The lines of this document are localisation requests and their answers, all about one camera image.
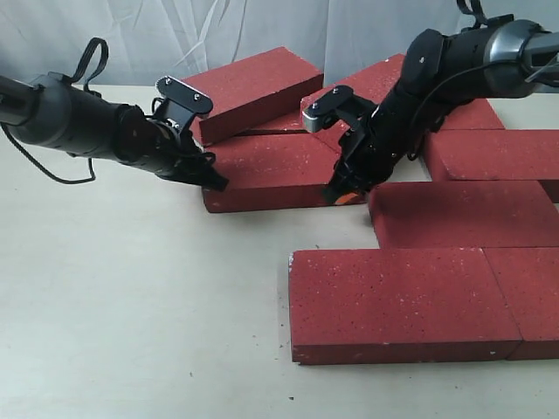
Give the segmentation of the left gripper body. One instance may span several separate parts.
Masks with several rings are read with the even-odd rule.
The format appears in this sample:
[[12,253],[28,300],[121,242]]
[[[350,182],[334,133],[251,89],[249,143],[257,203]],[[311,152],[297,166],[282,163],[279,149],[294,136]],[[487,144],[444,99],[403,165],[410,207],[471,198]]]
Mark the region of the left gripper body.
[[213,168],[215,155],[204,152],[188,135],[148,118],[137,106],[128,107],[119,119],[115,137],[118,162],[171,182],[198,185],[197,174]]

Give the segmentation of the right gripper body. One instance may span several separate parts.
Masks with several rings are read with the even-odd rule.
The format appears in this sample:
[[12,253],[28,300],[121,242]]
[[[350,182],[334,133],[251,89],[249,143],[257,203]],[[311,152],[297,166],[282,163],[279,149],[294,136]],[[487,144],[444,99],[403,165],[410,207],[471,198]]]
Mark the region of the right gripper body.
[[371,183],[386,182],[398,162],[418,158],[432,125],[432,107],[383,102],[361,119],[362,129],[344,139],[334,177],[354,177]]

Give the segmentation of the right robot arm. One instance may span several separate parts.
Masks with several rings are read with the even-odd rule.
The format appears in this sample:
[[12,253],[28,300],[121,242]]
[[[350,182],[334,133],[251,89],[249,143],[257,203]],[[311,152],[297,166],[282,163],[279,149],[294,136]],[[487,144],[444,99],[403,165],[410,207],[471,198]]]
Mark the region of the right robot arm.
[[477,99],[520,99],[558,84],[558,35],[529,20],[446,36],[428,29],[410,45],[400,76],[376,104],[339,85],[323,96],[325,125],[343,120],[341,156],[324,189],[341,204],[386,182],[403,157],[416,160],[428,134]]

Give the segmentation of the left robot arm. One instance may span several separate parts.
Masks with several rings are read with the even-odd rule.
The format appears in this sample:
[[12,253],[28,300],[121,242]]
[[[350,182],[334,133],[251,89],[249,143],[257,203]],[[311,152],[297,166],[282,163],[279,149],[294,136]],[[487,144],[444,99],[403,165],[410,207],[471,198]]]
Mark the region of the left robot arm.
[[1,127],[17,148],[115,161],[166,181],[225,190],[227,179],[213,167],[216,156],[203,151],[190,130],[197,116],[211,112],[211,99],[171,76],[155,87],[161,95],[146,115],[138,106],[79,90],[63,74],[42,75],[30,85],[3,77]]

